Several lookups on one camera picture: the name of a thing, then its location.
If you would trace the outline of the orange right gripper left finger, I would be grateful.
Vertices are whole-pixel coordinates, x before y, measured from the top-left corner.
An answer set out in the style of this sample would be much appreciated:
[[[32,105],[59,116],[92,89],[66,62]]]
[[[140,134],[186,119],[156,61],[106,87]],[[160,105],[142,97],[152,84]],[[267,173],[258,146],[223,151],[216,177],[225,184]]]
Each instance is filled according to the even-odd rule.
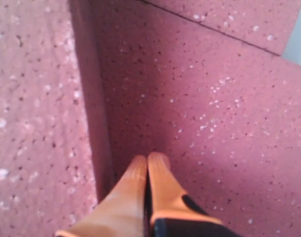
[[[146,157],[137,155],[92,213],[57,237],[142,237],[147,181]]]

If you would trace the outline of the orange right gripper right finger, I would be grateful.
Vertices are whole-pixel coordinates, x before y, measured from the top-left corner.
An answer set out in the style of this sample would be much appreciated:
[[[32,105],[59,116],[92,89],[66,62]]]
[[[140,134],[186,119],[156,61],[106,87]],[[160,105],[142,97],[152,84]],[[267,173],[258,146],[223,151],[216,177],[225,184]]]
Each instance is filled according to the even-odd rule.
[[[187,205],[188,193],[170,170],[169,158],[159,152],[148,156],[151,191],[150,218],[154,237],[222,237],[222,222]]]

